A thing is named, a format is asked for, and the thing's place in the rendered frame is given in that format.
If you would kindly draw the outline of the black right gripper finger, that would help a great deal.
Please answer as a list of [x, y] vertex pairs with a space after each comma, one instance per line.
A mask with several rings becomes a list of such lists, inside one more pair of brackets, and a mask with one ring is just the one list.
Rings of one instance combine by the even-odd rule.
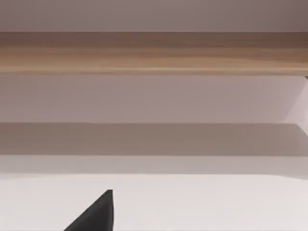
[[113, 231], [113, 190], [104, 192], [63, 231]]

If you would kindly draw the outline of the wooden shelf board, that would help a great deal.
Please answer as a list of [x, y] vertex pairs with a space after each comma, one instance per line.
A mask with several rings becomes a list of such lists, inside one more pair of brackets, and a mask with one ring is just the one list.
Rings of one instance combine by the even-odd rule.
[[308, 77], [308, 32], [0, 32], [0, 74]]

